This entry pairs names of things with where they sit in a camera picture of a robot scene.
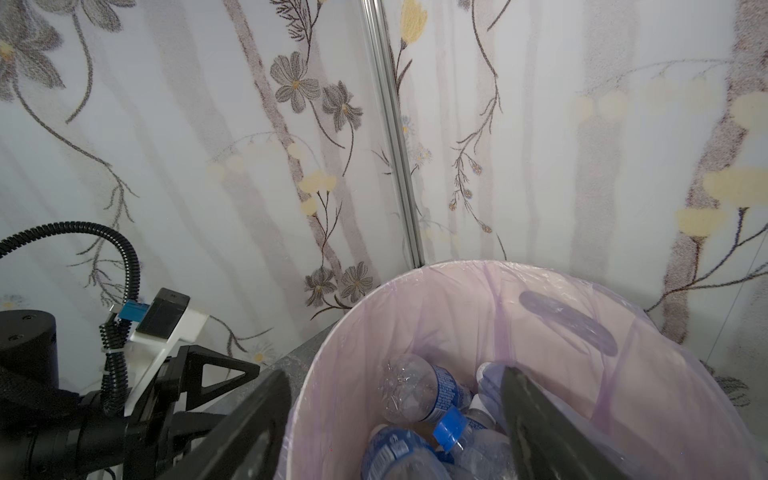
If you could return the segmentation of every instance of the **trash can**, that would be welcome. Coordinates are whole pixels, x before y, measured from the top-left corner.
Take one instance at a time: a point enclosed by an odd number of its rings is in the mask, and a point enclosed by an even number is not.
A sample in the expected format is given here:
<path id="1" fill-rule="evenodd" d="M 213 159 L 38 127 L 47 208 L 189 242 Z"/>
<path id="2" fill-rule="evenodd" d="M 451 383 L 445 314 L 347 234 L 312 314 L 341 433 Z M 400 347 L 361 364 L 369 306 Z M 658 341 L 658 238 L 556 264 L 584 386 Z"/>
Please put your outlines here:
<path id="1" fill-rule="evenodd" d="M 383 422 L 383 365 L 405 352 L 471 389 L 482 363 L 516 365 L 659 478 L 766 478 L 723 391 L 642 309 L 597 284 L 498 261 L 413 270 L 350 310 L 293 407 L 281 475 L 359 478 L 369 433 Z"/>

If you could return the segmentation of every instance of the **printed flower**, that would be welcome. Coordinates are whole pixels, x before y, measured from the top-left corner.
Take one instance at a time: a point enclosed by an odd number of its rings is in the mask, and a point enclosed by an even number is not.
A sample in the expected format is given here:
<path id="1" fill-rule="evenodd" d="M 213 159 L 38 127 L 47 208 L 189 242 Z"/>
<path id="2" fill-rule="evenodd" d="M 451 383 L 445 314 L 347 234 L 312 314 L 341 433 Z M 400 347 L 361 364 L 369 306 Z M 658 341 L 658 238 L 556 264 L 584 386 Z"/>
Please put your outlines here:
<path id="1" fill-rule="evenodd" d="M 275 346 L 269 340 L 261 340 L 248 350 L 253 355 L 253 362 L 260 366 L 270 366 L 279 358 Z"/>
<path id="2" fill-rule="evenodd" d="M 302 214 L 307 216 L 314 215 L 315 212 L 317 212 L 317 202 L 315 201 L 315 197 L 310 197 L 309 200 L 302 202 L 300 208 Z"/>
<path id="3" fill-rule="evenodd" d="M 570 105 L 571 120 L 579 125 L 592 117 L 594 113 L 594 101 L 587 95 L 580 95 L 573 99 Z"/>
<path id="4" fill-rule="evenodd" d="M 750 131 L 768 130 L 768 92 L 753 91 L 733 101 L 730 114 L 738 125 Z"/>
<path id="5" fill-rule="evenodd" d="M 306 284 L 304 291 L 312 292 L 312 295 L 306 301 L 307 306 L 323 305 L 323 297 L 327 293 L 336 290 L 336 285 L 331 280 L 333 280 L 333 272 L 324 266 L 312 272 L 312 276 L 307 275 L 304 277 L 304 283 Z"/>
<path id="6" fill-rule="evenodd" d="M 400 13 L 400 38 L 407 45 L 419 40 L 427 22 L 427 11 L 416 0 L 405 0 Z"/>
<path id="7" fill-rule="evenodd" d="M 476 161 L 470 158 L 469 164 L 472 166 L 472 171 L 475 172 L 475 175 L 479 175 L 482 173 L 482 167 L 480 166 L 479 163 L 477 163 Z"/>
<path id="8" fill-rule="evenodd" d="M 424 145 L 419 144 L 419 146 L 416 147 L 416 151 L 413 153 L 413 163 L 420 168 L 430 161 L 432 161 L 432 152 L 429 151 L 429 149 L 424 148 Z"/>
<path id="9" fill-rule="evenodd" d="M 323 111 L 333 115 L 333 126 L 336 131 L 340 131 L 346 121 L 352 125 L 355 130 L 360 128 L 360 117 L 362 117 L 362 108 L 351 107 L 349 101 L 352 100 L 344 84 L 339 80 L 339 86 L 328 85 L 323 88 L 325 96 L 323 97 Z"/>
<path id="10" fill-rule="evenodd" d="M 56 67 L 42 53 L 59 45 L 54 28 L 22 0 L 0 2 L 0 98 L 13 100 L 19 72 L 48 88 L 63 88 Z"/>
<path id="11" fill-rule="evenodd" d="M 336 188 L 336 177 L 325 175 L 321 170 L 315 170 L 303 178 L 299 183 L 299 189 L 307 194 L 315 192 L 332 192 Z"/>
<path id="12" fill-rule="evenodd" d="M 236 174 L 245 173 L 245 159 L 240 154 L 230 155 L 225 161 L 224 165 Z"/>
<path id="13" fill-rule="evenodd" d="M 675 215 L 677 228 L 689 237 L 708 237 L 726 217 L 726 213 L 717 208 L 684 208 Z"/>
<path id="14" fill-rule="evenodd" d="M 675 99 L 675 90 L 665 77 L 655 77 L 645 87 L 644 96 L 646 103 L 659 109 L 667 106 Z"/>
<path id="15" fill-rule="evenodd" d="M 306 62 L 301 54 L 295 51 L 290 55 L 290 61 L 285 55 L 277 55 L 270 68 L 270 75 L 282 85 L 275 92 L 278 102 L 290 100 L 290 106 L 297 114 L 304 111 L 304 98 L 316 100 L 320 98 L 320 84 L 315 78 L 304 78 Z"/>
<path id="16" fill-rule="evenodd" d="M 702 185 L 712 198 L 731 202 L 737 207 L 768 204 L 766 168 L 724 168 L 704 174 Z"/>
<path id="17" fill-rule="evenodd" d="M 0 310 L 19 310 L 29 306 L 29 302 L 21 295 L 0 296 Z"/>
<path id="18" fill-rule="evenodd" d="M 703 75 L 697 75 L 685 89 L 683 100 L 693 113 L 704 113 L 717 103 L 715 90 Z"/>
<path id="19" fill-rule="evenodd" d="M 83 12 L 88 20 L 107 31 L 123 29 L 118 14 L 110 5 L 126 8 L 136 6 L 135 0 L 35 0 L 35 3 L 46 12 L 60 15 L 71 14 L 79 3 L 83 5 Z"/>
<path id="20" fill-rule="evenodd" d="M 598 113 L 608 121 L 619 121 L 627 116 L 629 97 L 621 90 L 612 90 L 598 100 Z"/>
<path id="21" fill-rule="evenodd" d="M 402 116 L 402 134 L 408 138 L 410 135 L 415 135 L 416 130 L 413 127 L 413 121 L 408 115 Z"/>
<path id="22" fill-rule="evenodd" d="M 358 263 L 357 267 L 351 266 L 346 269 L 341 277 L 341 282 L 339 282 L 346 285 L 346 288 L 341 292 L 342 298 L 349 297 L 352 303 L 357 303 L 357 300 L 363 298 L 371 290 L 373 277 L 366 276 L 366 273 L 368 273 L 368 267 L 363 262 Z"/>

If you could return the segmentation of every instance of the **floral wallpaper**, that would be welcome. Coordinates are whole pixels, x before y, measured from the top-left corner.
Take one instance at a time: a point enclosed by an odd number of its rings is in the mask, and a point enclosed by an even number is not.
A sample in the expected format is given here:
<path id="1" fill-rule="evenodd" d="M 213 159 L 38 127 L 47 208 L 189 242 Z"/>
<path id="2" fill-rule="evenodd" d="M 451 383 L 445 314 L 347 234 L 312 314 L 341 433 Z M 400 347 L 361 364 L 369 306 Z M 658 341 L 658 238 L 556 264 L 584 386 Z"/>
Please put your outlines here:
<path id="1" fill-rule="evenodd" d="M 189 295 L 198 342 L 268 366 L 408 268 L 357 4 L 0 3 L 0 235 L 91 220 Z M 53 313 L 65 388 L 95 389 L 123 293 L 109 243 L 3 259 L 0 309 Z"/>
<path id="2" fill-rule="evenodd" d="M 768 446 L 768 5 L 384 6 L 427 260 L 603 283 Z"/>

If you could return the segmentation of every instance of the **yellow flower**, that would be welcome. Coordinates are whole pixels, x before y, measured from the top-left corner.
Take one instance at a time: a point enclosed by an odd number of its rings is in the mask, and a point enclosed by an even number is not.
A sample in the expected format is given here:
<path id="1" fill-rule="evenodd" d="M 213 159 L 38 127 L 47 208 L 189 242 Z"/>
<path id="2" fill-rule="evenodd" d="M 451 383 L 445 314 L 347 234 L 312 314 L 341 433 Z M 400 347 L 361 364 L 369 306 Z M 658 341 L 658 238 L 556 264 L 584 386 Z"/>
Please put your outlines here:
<path id="1" fill-rule="evenodd" d="M 619 121 L 627 116 L 629 97 L 621 90 L 609 91 L 598 100 L 598 112 L 608 121 Z"/>
<path id="2" fill-rule="evenodd" d="M 298 161 L 306 160 L 306 148 L 303 148 L 301 145 L 299 145 L 296 142 L 293 142 L 291 145 L 288 145 L 288 155 L 290 155 L 293 158 L 296 158 Z"/>
<path id="3" fill-rule="evenodd" d="M 0 58 L 5 61 L 13 60 L 14 50 L 13 47 L 4 41 L 0 40 Z"/>
<path id="4" fill-rule="evenodd" d="M 704 190 L 714 199 L 737 207 L 768 204 L 768 169 L 724 168 L 704 174 Z"/>
<path id="5" fill-rule="evenodd" d="M 427 11 L 416 0 L 405 0 L 400 14 L 400 38 L 406 45 L 419 40 L 427 22 Z"/>
<path id="6" fill-rule="evenodd" d="M 232 155 L 224 161 L 224 164 L 228 169 L 232 170 L 236 174 L 242 174 L 245 172 L 245 159 L 240 154 Z"/>
<path id="7" fill-rule="evenodd" d="M 299 189 L 308 194 L 315 192 L 332 192 L 336 188 L 336 177 L 325 175 L 320 170 L 315 170 L 299 182 Z"/>
<path id="8" fill-rule="evenodd" d="M 315 201 L 315 197 L 310 197 L 309 200 L 301 203 L 302 214 L 309 216 L 313 215 L 315 212 L 317 212 L 317 202 Z"/>
<path id="9" fill-rule="evenodd" d="M 730 106 L 733 121 L 751 131 L 768 130 L 768 93 L 754 91 L 742 95 Z"/>
<path id="10" fill-rule="evenodd" d="M 593 113 L 594 102 L 587 95 L 576 97 L 571 102 L 571 120 L 576 123 L 576 125 L 589 120 Z"/>
<path id="11" fill-rule="evenodd" d="M 263 143 L 251 142 L 246 145 L 242 150 L 243 157 L 246 162 L 256 161 L 281 161 L 285 158 L 286 151 L 283 149 L 283 145 L 275 140 L 268 140 Z"/>
<path id="12" fill-rule="evenodd" d="M 648 82 L 644 96 L 647 103 L 656 109 L 667 106 L 674 100 L 674 88 L 664 77 L 656 77 Z"/>
<path id="13" fill-rule="evenodd" d="M 715 90 L 707 83 L 704 76 L 695 77 L 690 81 L 686 90 L 684 101 L 686 107 L 693 113 L 704 113 L 717 101 Z"/>
<path id="14" fill-rule="evenodd" d="M 726 213 L 717 208 L 684 208 L 675 214 L 677 228 L 689 237 L 708 237 L 726 217 Z"/>
<path id="15" fill-rule="evenodd" d="M 221 182 L 224 178 L 227 177 L 227 169 L 219 163 L 210 163 L 206 165 L 205 170 L 209 178 L 212 178 L 218 182 Z"/>

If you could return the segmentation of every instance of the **blue bottle label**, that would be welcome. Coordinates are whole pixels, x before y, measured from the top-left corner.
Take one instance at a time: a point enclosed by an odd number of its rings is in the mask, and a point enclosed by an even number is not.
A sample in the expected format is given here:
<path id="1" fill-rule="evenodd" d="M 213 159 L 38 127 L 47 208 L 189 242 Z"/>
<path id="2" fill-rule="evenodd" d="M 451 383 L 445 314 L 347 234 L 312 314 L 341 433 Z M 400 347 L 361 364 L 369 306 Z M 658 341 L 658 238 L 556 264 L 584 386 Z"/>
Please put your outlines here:
<path id="1" fill-rule="evenodd" d="M 470 418 L 467 418 L 467 425 L 469 425 L 469 428 L 472 430 L 487 430 L 483 424 L 478 422 L 477 420 L 472 420 Z"/>
<path id="2" fill-rule="evenodd" d="M 373 436 L 365 455 L 362 456 L 360 478 L 382 480 L 397 462 L 417 449 L 432 451 L 427 442 L 415 432 L 398 427 L 385 427 Z"/>
<path id="3" fill-rule="evenodd" d="M 437 399 L 432 411 L 422 421 L 437 423 L 452 406 L 460 409 L 463 405 L 464 392 L 458 387 L 448 370 L 433 366 L 437 375 Z"/>

